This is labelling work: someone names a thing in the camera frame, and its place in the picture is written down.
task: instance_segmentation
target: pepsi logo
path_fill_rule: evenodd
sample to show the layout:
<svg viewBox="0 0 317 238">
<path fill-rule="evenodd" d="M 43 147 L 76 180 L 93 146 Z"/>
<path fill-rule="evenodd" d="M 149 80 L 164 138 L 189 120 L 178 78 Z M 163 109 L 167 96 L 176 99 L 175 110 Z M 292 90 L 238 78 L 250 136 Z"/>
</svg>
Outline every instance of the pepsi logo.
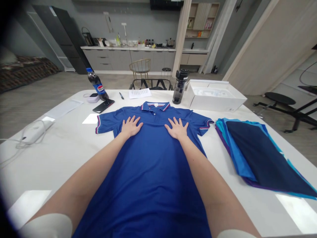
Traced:
<svg viewBox="0 0 317 238">
<path fill-rule="evenodd" d="M 105 91 L 105 89 L 103 88 L 102 85 L 99 85 L 99 86 L 97 87 L 97 89 L 98 89 L 98 91 L 101 92 L 101 93 L 103 93 L 103 92 Z"/>
</svg>

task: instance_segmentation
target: floor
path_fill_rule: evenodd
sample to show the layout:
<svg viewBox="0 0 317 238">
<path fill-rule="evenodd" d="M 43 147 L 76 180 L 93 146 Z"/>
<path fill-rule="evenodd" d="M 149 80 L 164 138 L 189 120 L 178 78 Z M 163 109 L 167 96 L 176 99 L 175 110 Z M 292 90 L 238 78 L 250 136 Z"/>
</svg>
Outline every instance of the floor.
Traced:
<svg viewBox="0 0 317 238">
<path fill-rule="evenodd" d="M 105 89 L 128 89 L 133 80 L 132 75 L 100 74 Z M 222 80 L 223 75 L 191 73 L 189 79 Z M 9 138 L 32 121 L 58 105 L 65 99 L 81 90 L 93 89 L 87 75 L 73 72 L 60 72 L 30 85 L 5 92 L 0 95 L 0 138 Z M 245 105 L 251 110 L 254 102 L 266 102 L 261 96 L 246 96 Z M 265 112 L 265 121 L 284 137 L 291 145 L 301 152 L 312 164 L 317 166 L 317 131 L 312 126 L 301 123 L 298 131 L 292 134 L 283 133 L 291 129 L 293 117 L 271 109 Z"/>
</svg>

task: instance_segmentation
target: shirt sleeve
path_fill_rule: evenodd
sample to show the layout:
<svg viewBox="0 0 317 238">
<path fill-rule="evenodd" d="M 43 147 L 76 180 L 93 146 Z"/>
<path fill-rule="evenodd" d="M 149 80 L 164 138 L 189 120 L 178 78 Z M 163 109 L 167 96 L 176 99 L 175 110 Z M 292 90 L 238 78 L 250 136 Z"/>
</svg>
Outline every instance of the shirt sleeve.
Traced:
<svg viewBox="0 0 317 238">
<path fill-rule="evenodd" d="M 98 115 L 98 124 L 95 130 L 96 134 L 113 131 L 114 127 L 118 125 L 118 123 L 122 123 L 125 115 L 124 111 L 123 107 L 114 112 Z"/>
<path fill-rule="evenodd" d="M 209 117 L 202 116 L 195 112 L 192 112 L 190 115 L 190 124 L 200 136 L 203 136 L 207 132 L 212 123 L 214 123 L 214 121 Z"/>
<path fill-rule="evenodd" d="M 30 221 L 19 230 L 19 234 L 24 238 L 71 238 L 72 230 L 68 216 L 52 213 Z"/>
</svg>

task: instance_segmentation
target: hand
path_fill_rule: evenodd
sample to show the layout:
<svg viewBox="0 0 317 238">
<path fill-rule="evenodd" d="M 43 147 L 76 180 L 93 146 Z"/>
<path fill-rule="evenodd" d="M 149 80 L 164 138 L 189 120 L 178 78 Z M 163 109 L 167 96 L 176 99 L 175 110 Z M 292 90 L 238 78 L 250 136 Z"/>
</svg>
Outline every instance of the hand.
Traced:
<svg viewBox="0 0 317 238">
<path fill-rule="evenodd" d="M 134 119 L 135 119 L 135 116 L 133 116 L 132 118 L 129 117 L 126 120 L 126 122 L 125 120 L 123 120 L 122 122 L 121 133 L 127 136 L 127 138 L 130 138 L 131 136 L 135 136 L 140 131 L 141 127 L 143 126 L 143 122 L 141 122 L 138 126 L 136 126 L 136 124 L 140 120 L 140 117 L 138 117 L 136 120 Z"/>
<path fill-rule="evenodd" d="M 179 140 L 180 138 L 186 137 L 188 122 L 186 123 L 185 126 L 183 126 L 181 119 L 179 119 L 179 122 L 176 120 L 175 117 L 173 117 L 173 119 L 174 119 L 174 122 L 171 119 L 168 119 L 168 121 L 172 125 L 172 129 L 168 125 L 165 124 L 165 128 L 167 129 L 168 133 L 177 140 Z"/>
</svg>

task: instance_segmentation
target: black refrigerator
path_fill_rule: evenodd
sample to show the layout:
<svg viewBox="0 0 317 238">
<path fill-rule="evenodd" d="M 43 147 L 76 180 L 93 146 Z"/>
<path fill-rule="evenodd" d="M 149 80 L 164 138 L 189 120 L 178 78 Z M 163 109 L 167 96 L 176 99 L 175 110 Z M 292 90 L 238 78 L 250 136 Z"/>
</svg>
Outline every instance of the black refrigerator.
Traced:
<svg viewBox="0 0 317 238">
<path fill-rule="evenodd" d="M 66 10 L 32 5 L 78 74 L 87 74 L 90 64 L 80 48 L 86 43 Z"/>
</svg>

